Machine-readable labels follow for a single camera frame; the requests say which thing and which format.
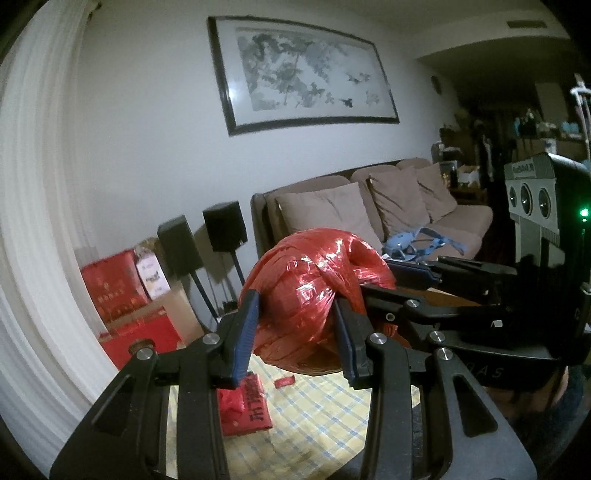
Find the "red box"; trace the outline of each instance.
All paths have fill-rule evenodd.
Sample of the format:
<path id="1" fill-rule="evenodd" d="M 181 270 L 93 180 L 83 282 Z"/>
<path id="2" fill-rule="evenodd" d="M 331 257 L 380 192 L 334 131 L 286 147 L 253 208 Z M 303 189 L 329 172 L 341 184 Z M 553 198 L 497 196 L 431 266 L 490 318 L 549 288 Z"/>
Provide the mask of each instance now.
<path id="1" fill-rule="evenodd" d="M 87 265 L 81 272 L 92 303 L 105 325 L 150 301 L 135 269 L 133 250 Z"/>
<path id="2" fill-rule="evenodd" d="M 267 399 L 259 376 L 255 374 L 247 375 L 238 389 L 242 390 L 245 409 L 240 415 L 236 415 L 234 412 L 232 418 L 221 419 L 224 437 L 247 435 L 259 430 L 273 428 L 269 409 L 267 408 Z"/>
<path id="3" fill-rule="evenodd" d="M 99 342 L 119 370 L 145 346 L 158 353 L 171 352 L 183 346 L 163 307 L 110 333 L 104 333 Z"/>

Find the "cardboard box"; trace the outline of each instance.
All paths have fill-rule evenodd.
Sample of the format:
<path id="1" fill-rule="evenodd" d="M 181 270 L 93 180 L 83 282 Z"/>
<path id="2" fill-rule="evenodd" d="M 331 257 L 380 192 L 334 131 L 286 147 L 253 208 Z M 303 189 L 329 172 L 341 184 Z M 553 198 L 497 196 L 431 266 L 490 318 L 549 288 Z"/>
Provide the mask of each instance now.
<path id="1" fill-rule="evenodd" d="M 164 271 L 160 267 L 156 254 L 150 252 L 141 257 L 135 264 L 138 269 L 138 275 L 142 279 L 142 283 L 148 295 L 152 300 L 157 299 L 160 295 L 170 291 L 168 281 L 164 276 Z"/>
<path id="2" fill-rule="evenodd" d="M 162 307 L 166 310 L 170 322 L 185 345 L 189 345 L 204 335 L 203 328 L 191 308 L 182 283 L 179 281 L 170 285 L 168 293 L 159 296 L 145 307 L 108 324 L 107 328 L 109 331 L 117 330 L 127 323 L 143 318 Z"/>
<path id="3" fill-rule="evenodd" d="M 107 326 L 150 302 L 135 269 L 133 250 L 87 265 L 81 273 L 92 303 Z"/>
<path id="4" fill-rule="evenodd" d="M 457 182 L 480 186 L 479 167 L 462 165 L 457 169 Z"/>
<path id="5" fill-rule="evenodd" d="M 144 347 L 166 353 L 184 346 L 163 307 L 102 335 L 99 342 L 119 370 Z"/>

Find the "lens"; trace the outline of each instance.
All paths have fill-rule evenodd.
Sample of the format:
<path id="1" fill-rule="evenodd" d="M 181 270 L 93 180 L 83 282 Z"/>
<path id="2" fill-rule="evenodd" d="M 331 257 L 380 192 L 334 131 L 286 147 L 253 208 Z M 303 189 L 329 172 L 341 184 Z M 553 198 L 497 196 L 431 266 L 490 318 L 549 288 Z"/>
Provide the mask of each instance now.
<path id="1" fill-rule="evenodd" d="M 521 186 L 521 206 L 526 215 L 531 214 L 531 192 L 527 185 Z"/>
<path id="2" fill-rule="evenodd" d="M 511 202 L 511 205 L 513 205 L 513 208 L 517 207 L 517 194 L 513 187 L 509 190 L 509 201 Z"/>
<path id="3" fill-rule="evenodd" d="M 544 218 L 548 218 L 550 216 L 550 195 L 546 189 L 541 189 L 538 195 L 538 203 L 540 204 L 540 212 Z"/>

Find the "picture frame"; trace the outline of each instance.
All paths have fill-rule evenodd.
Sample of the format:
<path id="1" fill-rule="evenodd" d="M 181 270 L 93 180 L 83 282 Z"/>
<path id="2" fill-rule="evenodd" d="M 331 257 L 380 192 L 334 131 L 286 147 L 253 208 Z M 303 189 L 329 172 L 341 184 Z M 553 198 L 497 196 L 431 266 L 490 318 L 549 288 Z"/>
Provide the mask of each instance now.
<path id="1" fill-rule="evenodd" d="M 288 20 L 207 19 L 229 135 L 336 123 L 400 122 L 375 45 Z"/>

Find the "couch cushion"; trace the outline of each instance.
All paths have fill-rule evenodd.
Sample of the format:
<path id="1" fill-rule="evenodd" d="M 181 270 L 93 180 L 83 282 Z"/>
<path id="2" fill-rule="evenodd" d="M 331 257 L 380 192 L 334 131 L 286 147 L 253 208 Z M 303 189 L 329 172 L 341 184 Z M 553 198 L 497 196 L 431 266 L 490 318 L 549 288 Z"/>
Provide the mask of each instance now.
<path id="1" fill-rule="evenodd" d="M 453 212 L 457 207 L 457 201 L 443 183 L 439 165 L 433 164 L 429 167 L 420 168 L 416 172 L 417 181 L 421 186 L 423 200 L 431 220 L 437 222 L 444 215 Z"/>
<path id="2" fill-rule="evenodd" d="M 449 237 L 456 242 L 460 242 L 464 247 L 466 247 L 466 252 L 462 255 L 458 250 L 456 250 L 451 245 L 443 245 L 440 248 L 437 248 L 431 255 L 427 257 L 428 260 L 436 260 L 437 257 L 447 256 L 447 257 L 455 257 L 455 258 L 465 258 L 466 260 L 472 260 L 480 250 L 480 246 L 482 245 L 482 238 L 478 235 L 475 235 L 470 232 L 466 232 L 464 230 L 457 230 L 455 228 L 448 228 L 441 225 L 429 225 L 429 228 L 435 230 L 437 233 L 440 233 L 443 236 Z M 413 242 L 413 246 L 415 248 L 428 248 L 431 245 L 433 239 L 427 235 L 423 235 L 422 233 L 419 234 L 417 239 Z"/>
<path id="3" fill-rule="evenodd" d="M 455 228 L 474 233 L 483 238 L 492 223 L 492 209 L 486 205 L 458 205 L 446 216 L 433 223 L 433 226 Z"/>
<path id="4" fill-rule="evenodd" d="M 381 173 L 385 171 L 398 171 L 398 169 L 394 165 L 374 165 L 372 167 L 364 167 L 355 170 L 351 175 L 351 181 L 359 183 L 359 191 L 361 192 L 361 198 L 365 204 L 365 209 L 368 211 L 371 226 L 374 227 L 376 235 L 383 242 L 386 241 L 386 234 L 384 232 L 384 227 L 382 226 L 382 219 L 379 216 L 374 199 L 368 189 L 367 179 L 369 178 L 370 173 Z"/>
<path id="5" fill-rule="evenodd" d="M 299 181 L 298 183 L 293 183 L 292 185 L 281 187 L 280 189 L 267 193 L 265 198 L 267 200 L 269 223 L 271 224 L 271 229 L 273 230 L 275 243 L 290 234 L 287 231 L 283 217 L 281 216 L 281 212 L 279 211 L 279 207 L 275 201 L 277 196 L 284 193 L 303 193 L 315 192 L 316 190 L 333 189 L 348 184 L 350 184 L 350 181 L 341 175 L 329 175 L 326 177 L 317 177 L 315 179 Z"/>
<path id="6" fill-rule="evenodd" d="M 389 238 L 429 223 L 414 168 L 369 175 L 369 189 Z"/>
<path id="7" fill-rule="evenodd" d="M 336 228 L 351 232 L 382 252 L 382 242 L 369 223 L 357 183 L 335 189 L 277 196 L 289 233 L 311 228 Z"/>
<path id="8" fill-rule="evenodd" d="M 433 163 L 431 161 L 427 160 L 426 158 L 414 157 L 414 158 L 405 158 L 405 159 L 397 162 L 396 166 L 400 170 L 404 170 L 405 168 L 410 168 L 410 167 L 414 167 L 416 169 L 425 168 L 425 167 L 428 167 L 429 165 L 432 165 L 432 164 Z"/>

